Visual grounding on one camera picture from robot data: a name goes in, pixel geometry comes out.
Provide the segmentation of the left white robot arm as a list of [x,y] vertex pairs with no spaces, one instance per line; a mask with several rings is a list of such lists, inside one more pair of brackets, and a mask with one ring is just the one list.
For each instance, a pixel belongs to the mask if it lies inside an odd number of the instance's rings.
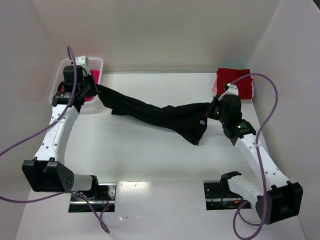
[[97,193],[97,177],[76,174],[64,162],[72,127],[86,98],[96,96],[98,89],[85,63],[64,67],[63,77],[52,99],[52,127],[46,131],[33,159],[23,162],[22,171],[35,192],[79,191],[92,198]]

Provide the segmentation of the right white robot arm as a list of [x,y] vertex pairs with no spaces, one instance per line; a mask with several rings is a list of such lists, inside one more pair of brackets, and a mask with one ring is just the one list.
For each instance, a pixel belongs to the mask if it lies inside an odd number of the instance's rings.
[[291,182],[276,166],[262,146],[253,126],[242,118],[242,104],[238,96],[215,96],[207,116],[221,123],[224,135],[249,163],[260,185],[255,185],[240,172],[221,175],[224,194],[237,194],[247,200],[266,225],[291,217],[300,212],[303,188]]

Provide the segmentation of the black t shirt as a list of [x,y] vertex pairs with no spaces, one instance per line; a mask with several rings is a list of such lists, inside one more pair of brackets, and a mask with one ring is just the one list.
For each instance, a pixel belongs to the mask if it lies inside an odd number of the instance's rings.
[[158,107],[98,84],[98,98],[116,116],[130,116],[144,123],[172,130],[194,146],[207,130],[209,102]]

